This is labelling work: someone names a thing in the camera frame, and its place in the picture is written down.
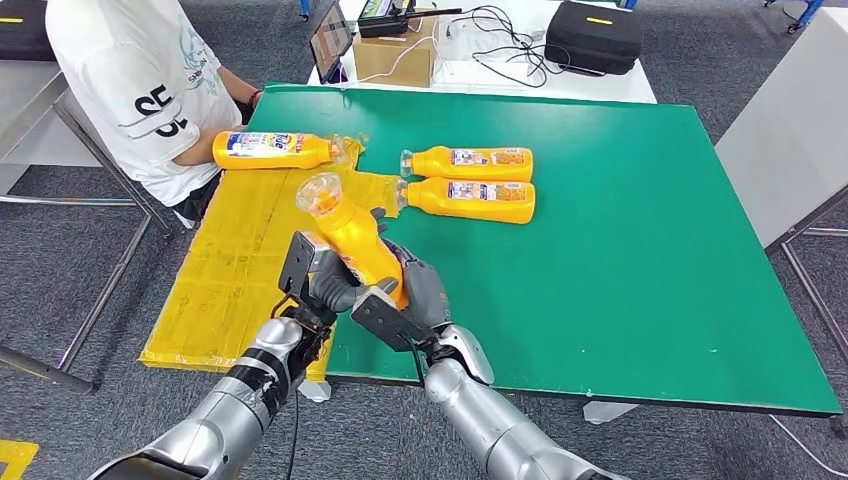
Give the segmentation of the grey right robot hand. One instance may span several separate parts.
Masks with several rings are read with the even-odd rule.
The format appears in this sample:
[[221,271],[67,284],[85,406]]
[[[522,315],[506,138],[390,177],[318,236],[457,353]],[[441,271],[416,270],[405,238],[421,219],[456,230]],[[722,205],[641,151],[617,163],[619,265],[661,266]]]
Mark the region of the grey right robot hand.
[[370,210],[370,215],[377,222],[378,239],[396,257],[403,278],[386,277],[378,281],[360,293],[359,301],[375,296],[388,305],[388,294],[403,290],[407,296],[407,306],[400,313],[427,337],[438,337],[452,323],[443,282],[432,266],[408,248],[382,237],[386,226],[381,220],[385,214],[386,211],[381,207]]

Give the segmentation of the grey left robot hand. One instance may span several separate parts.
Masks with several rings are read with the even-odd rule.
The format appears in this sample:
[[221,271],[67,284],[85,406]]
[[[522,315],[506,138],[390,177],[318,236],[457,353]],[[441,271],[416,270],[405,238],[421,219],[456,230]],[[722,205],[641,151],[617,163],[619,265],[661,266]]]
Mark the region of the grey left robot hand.
[[356,301],[371,287],[392,293],[399,285],[393,277],[386,277],[373,283],[357,280],[337,253],[332,250],[324,253],[318,261],[316,270],[309,280],[309,295],[320,304],[335,313],[350,310]]

